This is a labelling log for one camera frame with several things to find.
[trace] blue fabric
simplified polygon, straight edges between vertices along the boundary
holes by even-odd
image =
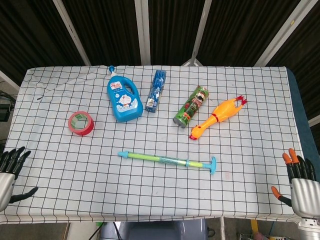
[[[301,100],[296,77],[293,72],[287,68],[288,80],[290,85],[291,99],[293,105],[294,118],[300,137],[302,152],[304,158],[309,159],[315,168],[316,179],[320,180],[320,156],[316,147],[314,137],[309,127],[308,119]]]

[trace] rubber chicken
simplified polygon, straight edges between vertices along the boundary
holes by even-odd
[[[241,101],[241,105],[236,107],[235,101]],[[212,124],[223,122],[227,118],[237,114],[242,107],[247,103],[247,100],[241,95],[231,100],[226,100],[215,108],[212,115],[201,125],[195,126],[191,131],[191,139],[198,139],[204,131]]]

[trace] white ceiling beam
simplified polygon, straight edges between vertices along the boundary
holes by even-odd
[[[198,60],[198,59],[195,59],[194,60],[194,65],[197,66],[197,67],[202,67],[202,63]]]
[[[8,84],[10,84],[14,89],[16,89],[19,92],[20,87],[14,81],[12,81],[7,75],[5,75],[1,70],[0,70],[0,81],[6,81]]]
[[[141,65],[151,65],[149,5],[147,0],[134,0]]]
[[[319,123],[320,123],[320,115],[315,116],[314,118],[311,118],[311,119],[308,121],[308,123],[309,123],[309,126],[310,126],[310,127],[319,124]]]
[[[190,66],[190,61],[191,59],[189,59],[188,61],[186,61],[184,64],[182,64],[181,66],[183,67],[189,67]]]
[[[255,67],[265,67],[285,41],[290,37],[305,16],[310,12],[318,0],[301,0],[290,16],[284,22],[280,30],[274,36],[268,47],[256,61]]]
[[[198,55],[198,51],[199,51],[199,48],[200,48],[202,37],[204,35],[204,31],[205,31],[205,27],[206,27],[208,15],[209,15],[211,3],[212,3],[212,0],[205,0],[204,5],[203,5],[202,15],[201,15],[201,19],[200,19],[200,22],[199,22],[198,31],[196,33],[194,45],[193,45],[192,56],[191,56],[191,59],[190,59],[190,65],[191,66],[193,66],[195,64],[195,60],[196,60],[196,57]]]
[[[73,40],[74,45],[75,45],[76,49],[78,50],[84,64],[86,66],[91,66],[90,60],[86,54],[84,46],[82,45],[82,43],[80,41],[80,38],[77,34],[77,31],[74,27],[74,24],[72,23],[72,21],[69,17],[69,14],[66,10],[64,3],[62,2],[62,0],[52,0],[52,1],[55,5],[56,9],[58,10],[60,17],[61,17],[66,29],[68,30],[70,37]]]

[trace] table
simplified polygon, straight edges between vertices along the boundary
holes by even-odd
[[[6,149],[31,150],[13,194],[35,186],[39,190],[10,204],[0,213],[1,223],[220,216],[299,220],[271,192],[276,186],[290,195],[282,153],[294,148],[303,156],[288,82],[291,73],[285,67],[118,66],[117,74],[133,80],[143,104],[156,70],[166,71],[156,113],[144,111],[125,123],[113,116],[107,69],[27,71]],[[207,87],[210,95],[189,126],[179,128],[172,118],[198,85]],[[238,115],[211,126],[199,140],[188,138],[218,103],[239,95],[248,103]],[[95,126],[89,135],[68,129],[68,119],[77,111],[92,116]],[[210,175],[204,169],[122,159],[117,153],[123,150],[207,163],[215,156],[217,169]]]

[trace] pringles can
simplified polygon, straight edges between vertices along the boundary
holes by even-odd
[[[185,128],[208,96],[209,92],[205,87],[197,86],[189,99],[173,118],[175,124]]]

